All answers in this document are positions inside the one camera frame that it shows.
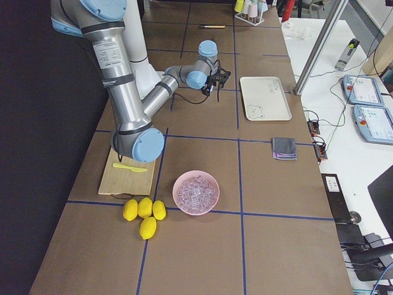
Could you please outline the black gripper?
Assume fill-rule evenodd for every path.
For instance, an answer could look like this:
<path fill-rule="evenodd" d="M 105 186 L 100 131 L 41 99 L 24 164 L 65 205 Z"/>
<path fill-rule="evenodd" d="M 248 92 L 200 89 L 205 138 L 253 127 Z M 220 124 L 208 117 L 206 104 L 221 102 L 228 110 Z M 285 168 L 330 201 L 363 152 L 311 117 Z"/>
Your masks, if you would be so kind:
<path fill-rule="evenodd" d="M 222 89 L 231 76 L 231 72 L 223 68 L 218 68 L 217 72 L 213 75 L 208 76 L 205 85 L 201 88 L 201 92 L 204 95 L 209 95 L 214 87 L 217 87 L 219 92 Z"/>

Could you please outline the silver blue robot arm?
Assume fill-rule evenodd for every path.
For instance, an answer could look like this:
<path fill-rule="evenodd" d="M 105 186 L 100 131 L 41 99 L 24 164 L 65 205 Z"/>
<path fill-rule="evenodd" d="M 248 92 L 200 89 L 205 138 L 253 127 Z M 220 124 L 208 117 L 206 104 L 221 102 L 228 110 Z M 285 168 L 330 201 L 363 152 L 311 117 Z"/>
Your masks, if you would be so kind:
<path fill-rule="evenodd" d="M 110 94 L 115 119 L 111 145 L 119 157 L 155 161 L 165 139 L 152 117 L 177 88 L 186 84 L 209 96 L 213 87 L 221 89 L 230 77 L 212 40 L 199 44 L 192 65 L 157 72 L 147 56 L 137 1 L 52 1 L 51 13 L 57 32 L 84 37 L 92 44 L 102 84 Z"/>

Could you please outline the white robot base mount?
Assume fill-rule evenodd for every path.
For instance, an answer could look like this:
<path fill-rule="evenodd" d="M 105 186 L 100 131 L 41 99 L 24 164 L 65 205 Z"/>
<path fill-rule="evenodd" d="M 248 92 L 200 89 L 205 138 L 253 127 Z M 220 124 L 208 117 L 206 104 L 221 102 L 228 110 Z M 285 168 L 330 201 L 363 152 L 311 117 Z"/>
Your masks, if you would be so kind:
<path fill-rule="evenodd" d="M 156 71 L 150 64 L 147 56 L 137 0 L 126 1 L 123 21 L 125 23 L 123 43 L 132 73 L 134 74 L 139 96 L 143 100 L 155 85 L 161 81 L 163 72 Z"/>

